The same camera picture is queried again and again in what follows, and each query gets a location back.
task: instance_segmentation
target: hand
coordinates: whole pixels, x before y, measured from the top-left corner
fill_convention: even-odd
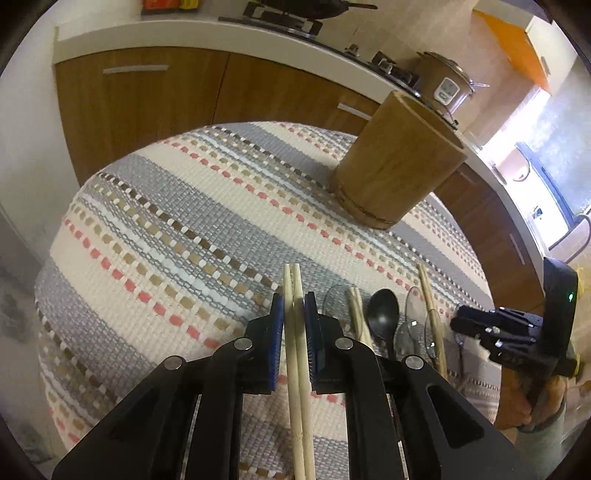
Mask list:
[[[562,377],[552,377],[544,387],[548,391],[548,401],[545,403],[537,423],[543,423],[558,412],[566,391],[566,380]],[[520,389],[517,374],[503,367],[501,373],[501,399],[496,414],[495,427],[506,430],[531,423],[531,405]]]

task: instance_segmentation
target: woven fabric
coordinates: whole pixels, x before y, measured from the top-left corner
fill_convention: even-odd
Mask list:
[[[423,262],[444,323],[458,302],[492,306],[436,198],[389,232],[358,225],[335,201],[330,172],[354,139],[288,123],[205,127],[138,150],[80,189],[35,289],[41,376],[68,448],[167,356],[209,356],[242,335],[268,312],[284,263],[301,265],[319,304],[331,287],[355,285],[365,298],[390,288],[403,310]],[[332,313],[353,335],[346,312]],[[449,329],[446,346],[454,383]],[[464,357],[465,394],[492,421],[500,370],[473,342]],[[311,407],[318,478],[348,478],[343,397],[313,394]],[[293,473],[284,354],[278,391],[245,398],[240,468],[242,478]]]

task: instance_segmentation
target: silver rivet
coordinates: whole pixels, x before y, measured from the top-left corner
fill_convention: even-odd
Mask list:
[[[425,364],[425,362],[423,362],[423,359],[416,355],[408,356],[404,363],[407,364],[407,367],[412,368],[413,370],[420,370],[423,368],[423,365]]]
[[[353,340],[347,337],[337,338],[335,345],[341,350],[349,350],[350,348],[353,348]]]
[[[169,356],[164,361],[164,368],[166,370],[176,370],[177,368],[180,368],[182,364],[183,364],[183,359],[180,358],[179,356],[173,355],[173,356]]]
[[[250,338],[242,337],[234,342],[234,348],[236,350],[248,350],[252,347],[252,340]]]

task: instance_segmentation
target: wooden chopstick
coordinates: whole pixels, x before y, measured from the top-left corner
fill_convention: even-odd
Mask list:
[[[308,347],[300,266],[283,266],[287,393],[293,441],[295,480],[316,480],[310,405]]]
[[[427,315],[429,316],[429,323],[431,324],[431,331],[433,332],[433,341],[435,342],[435,363],[437,372],[445,380],[447,380],[447,359],[445,357],[445,348],[443,346],[443,331],[441,328],[441,318],[439,312],[435,307],[435,300],[433,299],[433,289],[431,282],[427,276],[427,269],[423,264],[417,264],[418,276],[423,287],[423,295],[425,297],[425,304],[427,305]]]
[[[357,287],[351,287],[347,290],[347,297],[349,300],[349,313],[355,333],[357,334],[357,340],[370,348],[372,347],[371,335],[369,334],[369,328],[365,323],[365,317],[363,316],[363,300],[361,299],[361,293]]]

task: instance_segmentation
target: tablecloth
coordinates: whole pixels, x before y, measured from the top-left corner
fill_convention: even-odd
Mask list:
[[[215,125],[142,148],[86,182],[35,289],[41,376],[68,448],[165,357],[208,356],[243,334],[267,313],[286,262],[301,265],[319,304],[342,284],[365,298],[390,288],[403,309],[424,262],[444,322],[458,302],[492,306],[474,252],[435,197],[390,231],[360,226],[335,201],[330,173],[354,140],[286,122]],[[449,332],[446,347],[454,383]],[[500,369],[466,347],[465,394],[492,421]],[[244,401],[241,478],[292,474],[285,375],[283,355],[278,391]],[[313,394],[312,418],[318,478],[348,478],[343,397]]]

